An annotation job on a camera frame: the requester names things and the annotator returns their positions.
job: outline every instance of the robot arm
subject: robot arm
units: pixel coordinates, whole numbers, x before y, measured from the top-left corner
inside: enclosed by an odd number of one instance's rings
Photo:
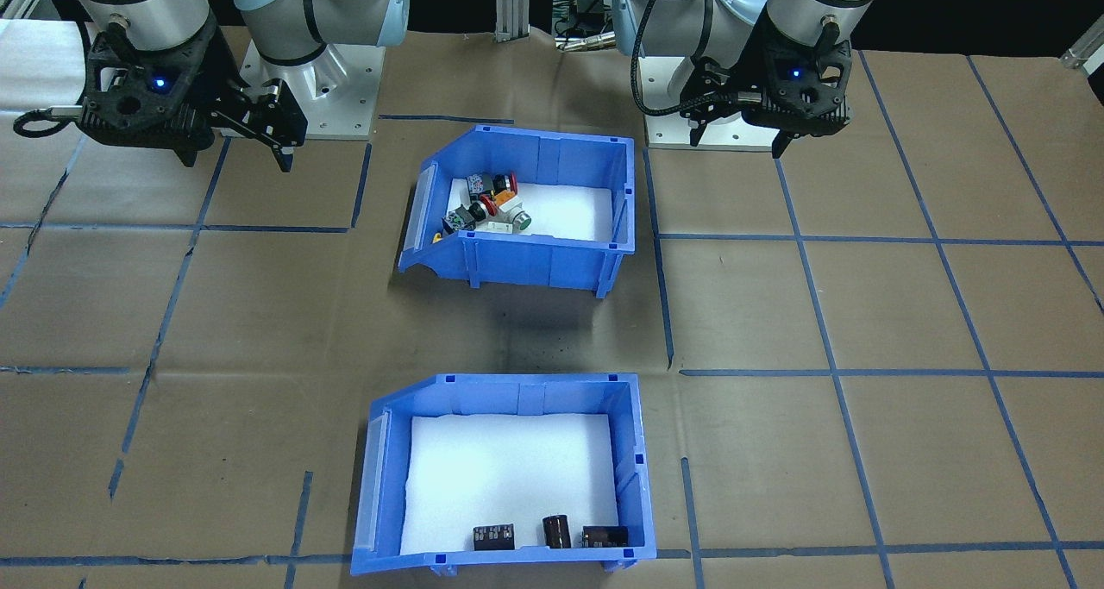
[[[75,122],[103,144],[172,149],[192,165],[222,127],[267,144],[284,172],[307,138],[304,107],[349,98],[335,90],[350,71],[330,44],[396,44],[407,18],[407,0],[235,0],[263,57],[250,86],[208,0],[79,1],[98,29],[89,40],[81,26],[81,98],[24,114],[17,133],[47,137]]]
[[[850,35],[871,1],[614,0],[614,22],[643,113],[680,114],[694,146],[711,121],[740,113],[749,125],[778,130],[772,152],[781,157],[794,138],[836,133],[851,120]],[[678,105],[644,105],[644,52],[687,56]]]

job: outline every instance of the electronic component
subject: electronic component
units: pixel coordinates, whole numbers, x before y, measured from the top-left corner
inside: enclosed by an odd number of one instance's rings
[[[628,546],[628,528],[624,526],[584,526],[583,548]]]
[[[476,550],[512,550],[513,525],[477,526],[471,529],[471,540]]]
[[[549,548],[571,548],[571,531],[567,516],[549,516],[541,521],[544,525],[544,545]]]

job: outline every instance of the capacitor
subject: capacitor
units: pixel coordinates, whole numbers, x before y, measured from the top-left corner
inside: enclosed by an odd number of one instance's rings
[[[549,548],[571,548],[571,531],[567,529],[567,516],[549,516],[544,523],[544,545]]]

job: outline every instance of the black relay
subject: black relay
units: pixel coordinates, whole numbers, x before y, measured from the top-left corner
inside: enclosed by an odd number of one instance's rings
[[[512,550],[513,525],[477,526],[471,529],[471,538],[476,550]]]

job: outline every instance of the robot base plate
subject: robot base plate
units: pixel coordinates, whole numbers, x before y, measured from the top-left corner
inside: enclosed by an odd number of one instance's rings
[[[348,77],[319,98],[305,99],[296,92],[296,99],[307,116],[307,138],[315,140],[367,140],[375,120],[375,99],[383,73],[383,47],[374,45],[331,44],[346,63]],[[250,85],[259,86],[265,81],[265,66],[253,42],[242,63],[241,74]],[[298,83],[285,78],[293,89]],[[236,137],[224,129],[225,137]]]
[[[640,82],[644,103],[651,109],[673,106],[667,85],[682,58],[679,56],[640,57]],[[769,152],[777,130],[756,127],[741,120],[740,115],[713,121],[705,128],[697,148],[690,146],[690,126],[678,113],[666,117],[644,117],[648,129],[648,148],[709,149],[721,152]]]

